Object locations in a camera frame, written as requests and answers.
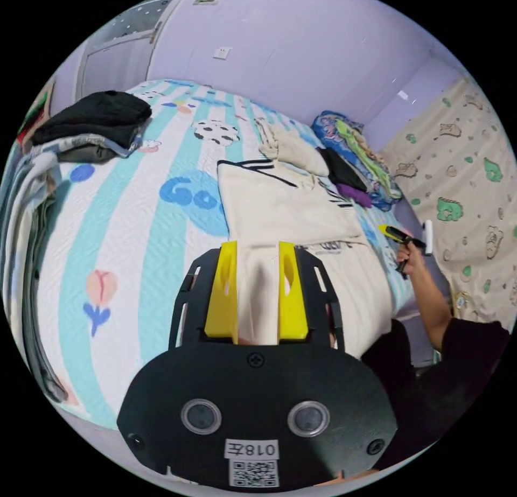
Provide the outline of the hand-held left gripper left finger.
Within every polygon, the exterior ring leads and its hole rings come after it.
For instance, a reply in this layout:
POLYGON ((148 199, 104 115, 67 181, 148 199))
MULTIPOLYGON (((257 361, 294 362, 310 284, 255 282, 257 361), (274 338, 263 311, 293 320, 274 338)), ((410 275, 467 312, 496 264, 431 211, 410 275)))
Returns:
POLYGON ((219 249, 204 333, 209 339, 239 342, 237 297, 237 242, 219 249))

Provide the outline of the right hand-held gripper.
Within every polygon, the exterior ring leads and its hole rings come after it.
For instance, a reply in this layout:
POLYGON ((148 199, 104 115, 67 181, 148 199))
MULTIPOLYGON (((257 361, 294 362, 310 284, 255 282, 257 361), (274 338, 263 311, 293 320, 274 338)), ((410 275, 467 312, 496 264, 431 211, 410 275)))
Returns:
MULTIPOLYGON (((414 246, 416 248, 418 248, 421 252, 423 252, 425 254, 427 253, 427 244, 424 241, 422 241, 418 238, 415 238, 415 237, 403 232, 402 230, 400 230, 396 227, 390 226, 390 225, 379 225, 378 228, 379 228, 379 231, 384 236, 392 239, 393 241, 397 242, 398 244, 407 246, 408 244, 413 243, 414 246)), ((405 268, 406 268, 407 261, 408 260, 405 259, 397 264, 396 271, 399 274, 405 274, 405 268)))

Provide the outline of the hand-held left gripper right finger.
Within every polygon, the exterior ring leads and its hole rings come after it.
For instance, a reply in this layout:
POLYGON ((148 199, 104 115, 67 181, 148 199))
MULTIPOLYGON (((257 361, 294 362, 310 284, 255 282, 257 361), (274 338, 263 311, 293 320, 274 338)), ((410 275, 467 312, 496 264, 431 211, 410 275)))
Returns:
POLYGON ((295 246, 278 243, 278 342, 305 341, 309 326, 295 246))

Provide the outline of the person's right hand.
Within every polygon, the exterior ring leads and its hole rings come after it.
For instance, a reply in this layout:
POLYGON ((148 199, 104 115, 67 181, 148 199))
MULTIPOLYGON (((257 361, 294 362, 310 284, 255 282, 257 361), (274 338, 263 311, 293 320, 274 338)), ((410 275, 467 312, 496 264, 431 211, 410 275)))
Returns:
POLYGON ((403 277, 410 276, 414 271, 425 267, 424 256, 419 247, 413 242, 400 244, 396 255, 397 267, 403 277))

